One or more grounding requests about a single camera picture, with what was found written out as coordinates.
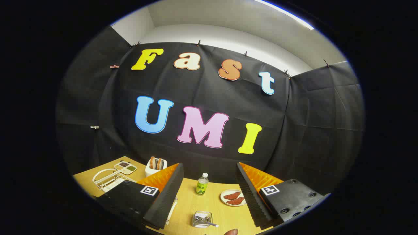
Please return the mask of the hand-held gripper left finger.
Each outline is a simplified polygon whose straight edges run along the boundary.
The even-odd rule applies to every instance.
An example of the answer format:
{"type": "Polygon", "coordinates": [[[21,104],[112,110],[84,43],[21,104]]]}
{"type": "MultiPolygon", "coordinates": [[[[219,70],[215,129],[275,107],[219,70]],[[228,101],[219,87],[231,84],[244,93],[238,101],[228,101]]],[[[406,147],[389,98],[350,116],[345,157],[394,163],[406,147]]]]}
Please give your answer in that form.
{"type": "Polygon", "coordinates": [[[107,211],[137,227],[164,229],[184,178],[177,163],[138,182],[124,180],[94,199],[107,211]]]}

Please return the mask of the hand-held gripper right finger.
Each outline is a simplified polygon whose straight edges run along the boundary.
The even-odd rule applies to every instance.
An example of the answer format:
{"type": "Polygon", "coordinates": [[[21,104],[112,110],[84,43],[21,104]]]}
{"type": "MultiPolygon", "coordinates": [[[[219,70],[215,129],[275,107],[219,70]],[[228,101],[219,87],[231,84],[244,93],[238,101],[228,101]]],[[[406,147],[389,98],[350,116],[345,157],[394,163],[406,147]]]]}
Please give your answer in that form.
{"type": "Polygon", "coordinates": [[[300,180],[280,180],[241,162],[236,164],[236,180],[255,226],[262,230],[290,223],[330,196],[300,180]]]}

